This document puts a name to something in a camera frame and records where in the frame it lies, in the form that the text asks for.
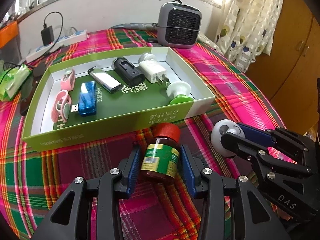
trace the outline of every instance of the cardboard tray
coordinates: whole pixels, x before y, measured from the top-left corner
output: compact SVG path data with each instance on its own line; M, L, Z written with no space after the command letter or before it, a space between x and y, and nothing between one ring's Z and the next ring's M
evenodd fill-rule
M78 113L70 113L64 125L54 124L50 113L56 94L60 91L60 81L64 71L73 67L76 85L70 92L72 105L77 104L82 82L91 79L88 69L98 66L110 71L116 77L111 63L117 57L126 57L135 66L143 52L151 52L157 61L167 69L170 82L185 81L191 86L191 97L195 101L168 105L165 88L145 80L141 87L124 87L111 95L96 82L97 115L82 118ZM139 129L155 123L175 122L181 119L204 114L214 100L214 94L194 70L171 48L129 48L89 54L50 66L44 73L31 101L25 119L22 140L37 151L90 142Z

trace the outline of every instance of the pink hair clip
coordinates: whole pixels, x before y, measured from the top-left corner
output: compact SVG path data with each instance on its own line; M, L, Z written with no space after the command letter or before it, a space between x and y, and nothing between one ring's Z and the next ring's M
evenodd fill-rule
M59 115L63 119L63 122L67 122L71 106L71 97L68 94L68 91L61 90L54 101L52 110L51 110L51 119L54 123L58 122Z
M64 72L64 75L61 79L61 89L71 91L73 90L73 87L75 86L75 70L73 68L67 68Z

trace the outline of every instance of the jar label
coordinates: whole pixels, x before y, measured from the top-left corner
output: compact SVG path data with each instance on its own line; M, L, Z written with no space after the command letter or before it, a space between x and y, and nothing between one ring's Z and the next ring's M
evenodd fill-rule
M150 144L146 150L141 170L155 171L175 178L179 152L164 144Z

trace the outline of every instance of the bed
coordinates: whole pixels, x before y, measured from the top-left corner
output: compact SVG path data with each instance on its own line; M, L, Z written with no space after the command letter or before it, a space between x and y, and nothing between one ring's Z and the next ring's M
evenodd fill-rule
M154 46L152 32L108 29L89 34L86 41L64 47L43 59L47 66L106 50ZM219 155L210 143L216 122L235 122L274 129L283 123L257 87L228 60L203 43L175 51L196 71L216 98L206 114L178 121L181 144L222 176L248 176L255 182L250 164L240 158ZM145 148L150 129L55 150L36 152L21 140L24 117L19 114L20 95L0 103L0 212L20 239L30 239L37 225L77 176L92 179L103 175L129 156L132 144ZM286 156L270 149L278 158ZM193 200L178 175L174 185L152 184L138 177L129 200L120 200L124 239L196 239L202 201ZM91 239L95 239L96 201L93 202ZM225 199L225 234L230 234L230 210Z

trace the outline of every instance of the curtain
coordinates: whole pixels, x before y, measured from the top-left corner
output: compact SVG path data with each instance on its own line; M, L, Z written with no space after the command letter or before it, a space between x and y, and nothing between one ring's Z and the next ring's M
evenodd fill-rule
M216 44L246 72L262 52L270 55L283 0L223 0Z

